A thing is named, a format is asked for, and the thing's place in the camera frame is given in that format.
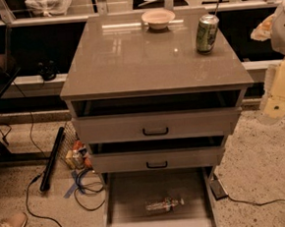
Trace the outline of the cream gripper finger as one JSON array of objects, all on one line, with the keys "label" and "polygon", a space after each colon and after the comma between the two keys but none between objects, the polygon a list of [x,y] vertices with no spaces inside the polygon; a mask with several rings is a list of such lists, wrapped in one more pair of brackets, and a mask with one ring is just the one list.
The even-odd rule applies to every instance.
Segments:
[{"label": "cream gripper finger", "polygon": [[263,20],[251,33],[251,39],[256,41],[266,41],[272,37],[272,23],[274,14],[271,14]]},{"label": "cream gripper finger", "polygon": [[285,116],[285,98],[264,96],[260,101],[258,120],[264,125],[273,125]]}]

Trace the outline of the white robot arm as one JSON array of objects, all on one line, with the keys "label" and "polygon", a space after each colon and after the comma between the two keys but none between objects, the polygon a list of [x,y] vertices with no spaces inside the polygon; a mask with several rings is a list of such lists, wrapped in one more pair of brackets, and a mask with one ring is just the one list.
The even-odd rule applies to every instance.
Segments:
[{"label": "white robot arm", "polygon": [[284,55],[280,64],[269,65],[266,70],[259,106],[259,120],[264,125],[275,124],[285,116],[285,0],[252,31],[251,39],[269,39],[272,50]]}]

